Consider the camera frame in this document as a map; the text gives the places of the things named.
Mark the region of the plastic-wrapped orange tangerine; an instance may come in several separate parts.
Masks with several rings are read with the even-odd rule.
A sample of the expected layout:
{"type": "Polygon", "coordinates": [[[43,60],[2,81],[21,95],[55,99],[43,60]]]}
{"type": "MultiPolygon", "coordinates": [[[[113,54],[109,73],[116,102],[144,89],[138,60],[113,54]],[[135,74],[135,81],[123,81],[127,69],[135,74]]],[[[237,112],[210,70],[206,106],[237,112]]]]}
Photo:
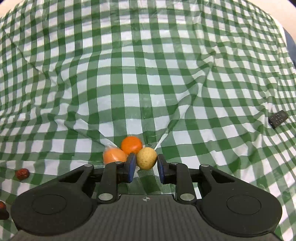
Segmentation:
{"type": "Polygon", "coordinates": [[[103,153],[103,162],[105,165],[116,161],[125,162],[127,155],[119,148],[108,148],[103,153]]]}

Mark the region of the green white checkered tablecloth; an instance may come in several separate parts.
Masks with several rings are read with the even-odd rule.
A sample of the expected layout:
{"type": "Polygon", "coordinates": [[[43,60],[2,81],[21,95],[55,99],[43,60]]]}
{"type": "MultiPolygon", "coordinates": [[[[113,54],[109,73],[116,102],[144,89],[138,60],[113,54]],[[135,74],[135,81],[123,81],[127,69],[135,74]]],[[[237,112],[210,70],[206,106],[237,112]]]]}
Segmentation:
{"type": "Polygon", "coordinates": [[[248,1],[24,1],[1,18],[1,201],[127,136],[281,203],[295,240],[295,67],[248,1]],[[268,118],[288,119],[273,129],[268,118]],[[30,176],[16,178],[26,168],[30,176]]]}

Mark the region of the black remote control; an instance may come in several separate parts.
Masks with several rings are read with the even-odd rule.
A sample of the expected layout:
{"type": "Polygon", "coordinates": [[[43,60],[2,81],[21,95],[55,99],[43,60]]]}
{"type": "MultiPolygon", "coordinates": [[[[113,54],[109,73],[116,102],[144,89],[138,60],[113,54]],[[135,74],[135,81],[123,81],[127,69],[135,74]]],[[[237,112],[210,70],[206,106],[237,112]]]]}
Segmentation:
{"type": "Polygon", "coordinates": [[[268,123],[271,125],[273,129],[280,126],[282,123],[284,123],[288,119],[288,115],[285,111],[280,110],[277,113],[274,113],[268,118],[268,123]]]}

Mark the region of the dark red jujube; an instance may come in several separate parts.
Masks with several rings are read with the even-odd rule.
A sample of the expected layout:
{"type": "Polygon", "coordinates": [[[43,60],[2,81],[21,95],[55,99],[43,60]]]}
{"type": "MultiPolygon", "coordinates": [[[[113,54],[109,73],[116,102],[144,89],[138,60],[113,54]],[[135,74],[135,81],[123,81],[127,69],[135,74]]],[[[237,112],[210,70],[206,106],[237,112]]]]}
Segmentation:
{"type": "Polygon", "coordinates": [[[20,181],[27,179],[30,176],[30,172],[26,168],[22,168],[16,171],[16,178],[20,181]]]}

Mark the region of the red apple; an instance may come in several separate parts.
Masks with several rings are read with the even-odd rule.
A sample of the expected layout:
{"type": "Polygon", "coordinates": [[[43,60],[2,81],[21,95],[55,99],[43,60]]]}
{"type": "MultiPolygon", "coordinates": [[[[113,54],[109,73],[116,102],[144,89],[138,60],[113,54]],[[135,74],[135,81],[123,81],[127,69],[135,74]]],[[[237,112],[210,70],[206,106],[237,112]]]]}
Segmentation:
{"type": "Polygon", "coordinates": [[[0,210],[6,210],[6,204],[0,201],[0,210]]]}

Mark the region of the yellow-brown round fruit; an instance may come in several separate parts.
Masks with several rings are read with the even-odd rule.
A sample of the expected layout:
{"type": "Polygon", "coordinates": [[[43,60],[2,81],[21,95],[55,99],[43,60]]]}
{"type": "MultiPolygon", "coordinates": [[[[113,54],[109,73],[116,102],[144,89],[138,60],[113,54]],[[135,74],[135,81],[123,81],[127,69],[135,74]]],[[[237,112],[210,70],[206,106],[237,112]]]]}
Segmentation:
{"type": "Polygon", "coordinates": [[[156,163],[157,153],[153,148],[142,148],[137,154],[137,165],[140,169],[150,170],[156,163]]]}

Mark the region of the bright orange tangerine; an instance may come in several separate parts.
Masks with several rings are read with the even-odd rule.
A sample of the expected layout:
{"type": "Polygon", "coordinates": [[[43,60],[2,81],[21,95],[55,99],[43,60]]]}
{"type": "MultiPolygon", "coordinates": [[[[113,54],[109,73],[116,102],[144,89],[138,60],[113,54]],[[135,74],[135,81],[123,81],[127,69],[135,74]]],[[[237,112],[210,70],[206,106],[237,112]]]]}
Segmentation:
{"type": "Polygon", "coordinates": [[[138,137],[128,136],[121,142],[121,149],[127,155],[130,153],[137,154],[142,149],[142,142],[138,137]]]}

